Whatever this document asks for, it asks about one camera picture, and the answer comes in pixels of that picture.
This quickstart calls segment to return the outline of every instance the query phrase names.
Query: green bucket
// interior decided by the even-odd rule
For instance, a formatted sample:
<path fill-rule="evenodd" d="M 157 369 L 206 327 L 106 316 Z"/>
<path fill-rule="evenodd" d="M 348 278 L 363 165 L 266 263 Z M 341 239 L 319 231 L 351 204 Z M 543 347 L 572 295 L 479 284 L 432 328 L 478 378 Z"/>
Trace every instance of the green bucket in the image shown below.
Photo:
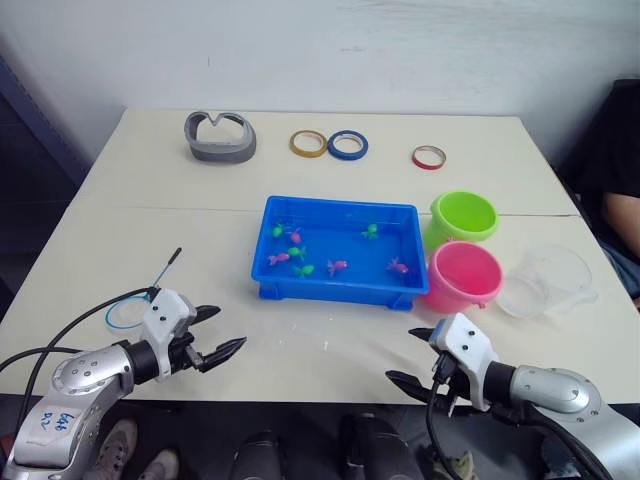
<path fill-rule="evenodd" d="M 472 192 L 443 193 L 431 204 L 431 214 L 423 235 L 429 252 L 449 240 L 481 242 L 498 228 L 498 214 L 493 205 Z"/>

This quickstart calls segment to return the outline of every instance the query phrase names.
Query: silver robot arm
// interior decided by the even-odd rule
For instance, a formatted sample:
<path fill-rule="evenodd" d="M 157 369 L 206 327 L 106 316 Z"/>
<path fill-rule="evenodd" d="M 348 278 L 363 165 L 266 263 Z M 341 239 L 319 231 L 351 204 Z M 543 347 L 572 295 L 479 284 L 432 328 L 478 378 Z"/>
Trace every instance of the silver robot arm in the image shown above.
<path fill-rule="evenodd" d="M 498 362 L 488 337 L 461 313 L 435 329 L 410 333 L 440 354 L 436 372 L 449 366 L 449 393 L 438 395 L 437 406 L 451 413 L 458 396 L 469 399 L 474 408 L 503 421 L 547 427 L 583 453 L 586 448 L 614 480 L 640 478 L 640 428 L 603 402 L 582 375 Z M 408 395 L 429 398 L 416 377 L 396 371 L 387 376 Z"/>
<path fill-rule="evenodd" d="M 144 319 L 140 341 L 124 341 L 81 352 L 55 370 L 49 391 L 26 417 L 3 472 L 8 480 L 76 480 L 88 467 L 100 421 L 119 399 L 155 378 L 194 367 L 201 372 L 225 362 L 246 338 L 220 345 L 210 355 L 196 352 L 189 327 L 218 307 L 194 308 L 172 290 L 159 290 Z"/>

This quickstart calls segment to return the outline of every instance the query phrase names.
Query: gray tape holder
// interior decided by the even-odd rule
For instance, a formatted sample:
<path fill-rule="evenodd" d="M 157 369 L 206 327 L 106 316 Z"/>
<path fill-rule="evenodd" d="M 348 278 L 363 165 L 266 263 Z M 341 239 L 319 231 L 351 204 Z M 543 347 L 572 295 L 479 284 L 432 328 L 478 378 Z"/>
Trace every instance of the gray tape holder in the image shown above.
<path fill-rule="evenodd" d="M 215 127 L 218 122 L 227 118 L 242 125 L 242 138 L 233 142 L 203 142 L 197 139 L 198 125 L 208 118 Z M 256 132 L 249 121 L 241 115 L 232 112 L 219 113 L 212 119 L 207 112 L 193 112 L 184 123 L 184 135 L 189 142 L 191 153 L 198 160 L 204 162 L 242 163 L 256 153 Z"/>

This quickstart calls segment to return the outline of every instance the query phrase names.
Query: toy fish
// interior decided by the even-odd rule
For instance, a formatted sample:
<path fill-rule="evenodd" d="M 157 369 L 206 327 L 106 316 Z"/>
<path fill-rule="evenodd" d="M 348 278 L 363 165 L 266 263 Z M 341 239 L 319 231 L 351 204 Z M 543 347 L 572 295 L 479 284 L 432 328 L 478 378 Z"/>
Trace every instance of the toy fish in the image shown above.
<path fill-rule="evenodd" d="M 347 262 L 346 260 L 336 260 L 333 263 L 329 261 L 329 263 L 327 264 L 327 268 L 329 269 L 329 276 L 333 277 L 336 272 L 347 268 Z"/>
<path fill-rule="evenodd" d="M 290 258 L 288 253 L 279 253 L 278 255 L 269 255 L 267 260 L 269 260 L 269 266 L 273 267 L 276 263 L 286 262 Z"/>
<path fill-rule="evenodd" d="M 302 237 L 298 233 L 298 230 L 300 229 L 296 228 L 293 232 L 289 233 L 289 240 L 291 240 L 296 245 L 299 245 L 302 243 Z"/>
<path fill-rule="evenodd" d="M 375 223 L 370 224 L 364 232 L 360 232 L 364 238 L 372 240 L 378 238 L 378 226 Z"/>
<path fill-rule="evenodd" d="M 307 275 L 311 275 L 313 273 L 313 265 L 305 265 L 302 268 L 293 267 L 293 272 L 300 278 L 304 278 Z"/>
<path fill-rule="evenodd" d="M 271 235 L 273 238 L 278 238 L 284 232 L 284 225 L 276 223 L 276 226 L 271 229 Z"/>
<path fill-rule="evenodd" d="M 398 257 L 394 258 L 387 265 L 387 270 L 393 270 L 398 273 L 408 273 L 409 267 L 407 267 L 404 263 L 400 263 Z"/>
<path fill-rule="evenodd" d="M 300 257 L 300 260 L 304 261 L 304 256 L 307 254 L 307 249 L 305 247 L 291 247 L 287 250 L 287 253 L 292 257 Z"/>

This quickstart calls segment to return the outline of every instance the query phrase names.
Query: blue plastic container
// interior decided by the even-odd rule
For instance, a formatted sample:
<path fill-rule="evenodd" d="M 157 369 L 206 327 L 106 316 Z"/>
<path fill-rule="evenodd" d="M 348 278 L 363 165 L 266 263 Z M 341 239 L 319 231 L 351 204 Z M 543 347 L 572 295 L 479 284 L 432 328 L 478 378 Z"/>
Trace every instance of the blue plastic container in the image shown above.
<path fill-rule="evenodd" d="M 367 235 L 375 225 L 375 235 Z M 274 228 L 281 234 L 274 236 Z M 291 233 L 301 242 L 295 244 Z M 270 265 L 269 257 L 304 248 L 304 259 Z M 388 268 L 393 259 L 405 265 Z M 346 261 L 332 277 L 328 262 Z M 300 269 L 313 272 L 300 278 Z M 260 282 L 260 297 L 272 300 L 308 298 L 386 305 L 411 310 L 413 299 L 429 290 L 424 251 L 413 205 L 343 202 L 297 197 L 269 197 L 253 259 L 251 276 Z"/>

